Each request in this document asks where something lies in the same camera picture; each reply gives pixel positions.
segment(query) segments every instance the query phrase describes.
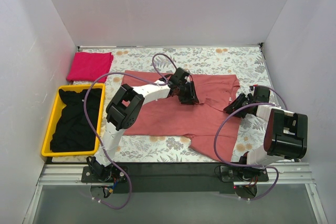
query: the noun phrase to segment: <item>yellow bin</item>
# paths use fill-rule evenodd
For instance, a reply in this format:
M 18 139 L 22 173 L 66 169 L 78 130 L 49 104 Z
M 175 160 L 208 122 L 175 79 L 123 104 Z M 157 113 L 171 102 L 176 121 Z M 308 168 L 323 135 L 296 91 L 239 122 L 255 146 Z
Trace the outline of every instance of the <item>yellow bin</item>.
M 75 91 L 77 93 L 81 92 L 83 89 L 88 89 L 91 85 L 90 84 L 84 84 L 84 85 L 66 85 L 66 86 L 60 86 L 58 90 L 63 89 L 64 91 Z M 98 115 L 98 124 L 97 124 L 97 132 L 100 133 L 100 125 L 103 115 L 103 107 L 104 107 L 104 96 L 105 96 L 105 84 L 103 83 L 97 83 L 93 86 L 93 88 L 99 88 L 101 89 L 101 98 L 100 98 L 100 107 L 99 107 L 99 115 Z M 53 111 L 51 112 L 48 129 L 46 133 L 46 137 L 44 138 L 43 147 L 41 154 L 45 157 L 59 157 L 59 156 L 79 156 L 79 155 L 93 155 L 97 152 L 99 147 L 99 140 L 96 137 L 96 143 L 95 143 L 95 149 L 91 151 L 85 151 L 85 152 L 52 152 L 50 149 L 50 141 L 53 139 L 53 134 L 56 130 L 56 124 L 58 120 L 61 117 L 62 109 L 66 105 L 62 102 L 58 91 L 56 94 Z

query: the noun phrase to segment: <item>red cloth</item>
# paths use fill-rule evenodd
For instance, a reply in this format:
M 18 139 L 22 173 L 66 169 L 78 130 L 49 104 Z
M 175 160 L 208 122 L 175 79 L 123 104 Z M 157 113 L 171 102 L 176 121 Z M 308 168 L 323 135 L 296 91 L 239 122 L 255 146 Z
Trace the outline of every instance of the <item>red cloth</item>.
M 126 71 L 149 81 L 156 81 L 157 73 Z M 145 104 L 126 135 L 150 136 L 186 136 L 192 139 L 191 149 L 218 160 L 214 152 L 214 137 L 220 124 L 228 117 L 223 108 L 229 105 L 229 98 L 234 101 L 239 88 L 235 75 L 208 76 L 193 74 L 198 105 L 182 105 L 177 96 L 159 99 Z M 130 86 L 142 86 L 144 82 L 124 76 L 122 83 Z M 221 157 L 231 161 L 236 144 L 239 118 L 230 119 L 222 128 L 217 149 Z
M 108 73 L 112 64 L 113 55 L 110 52 L 106 54 L 77 52 L 72 61 L 67 81 L 94 81 L 101 75 Z M 107 77 L 98 82 L 104 83 Z

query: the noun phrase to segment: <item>gray wall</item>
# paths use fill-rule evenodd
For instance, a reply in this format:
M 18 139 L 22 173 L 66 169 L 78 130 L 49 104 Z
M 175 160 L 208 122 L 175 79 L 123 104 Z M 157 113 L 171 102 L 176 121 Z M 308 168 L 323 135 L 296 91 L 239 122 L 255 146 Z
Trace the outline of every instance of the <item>gray wall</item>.
M 265 42 L 272 82 L 309 117 L 308 153 L 329 223 L 336 223 L 336 0 L 288 0 Z
M 22 223 L 57 87 L 76 50 L 51 0 L 0 0 L 0 222 Z
M 77 46 L 251 45 L 286 0 L 52 0 Z

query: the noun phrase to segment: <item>black cloth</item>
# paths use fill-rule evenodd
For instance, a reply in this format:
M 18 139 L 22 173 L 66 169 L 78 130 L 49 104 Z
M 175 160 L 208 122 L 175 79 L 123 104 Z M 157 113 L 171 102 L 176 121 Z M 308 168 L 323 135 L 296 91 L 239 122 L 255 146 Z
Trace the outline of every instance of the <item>black cloth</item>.
M 66 107 L 57 122 L 52 135 L 50 149 L 53 152 L 92 151 L 96 136 L 84 114 L 83 101 L 88 90 L 80 93 L 59 90 L 59 96 Z M 92 89 L 87 100 L 87 110 L 92 125 L 97 128 L 101 89 Z

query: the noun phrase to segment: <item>floral pattern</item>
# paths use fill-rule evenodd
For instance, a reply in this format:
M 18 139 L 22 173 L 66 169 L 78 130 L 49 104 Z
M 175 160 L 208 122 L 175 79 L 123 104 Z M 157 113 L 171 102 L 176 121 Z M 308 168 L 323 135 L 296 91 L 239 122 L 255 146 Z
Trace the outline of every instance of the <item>floral pattern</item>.
M 177 66 L 192 74 L 236 74 L 240 82 L 237 94 L 249 92 L 252 84 L 270 86 L 265 61 L 259 47 L 229 48 L 127 48 L 127 49 L 84 49 L 85 52 L 112 52 L 114 60 L 110 71 L 125 70 L 154 72 L 152 56 L 163 52 Z M 156 58 L 157 68 L 162 72 L 173 72 L 171 63 L 164 57 Z M 118 90 L 122 75 L 108 76 L 101 135 L 106 125 L 105 108 Z M 76 81 L 75 84 L 87 82 Z M 271 102 L 276 98 L 271 94 Z M 252 115 L 242 119 L 232 161 L 247 150 L 259 147 L 264 141 L 266 122 Z M 212 162 L 209 157 L 189 149 L 191 140 L 186 137 L 123 136 L 114 160 L 117 162 Z M 54 161 L 81 161 L 85 157 L 57 157 Z

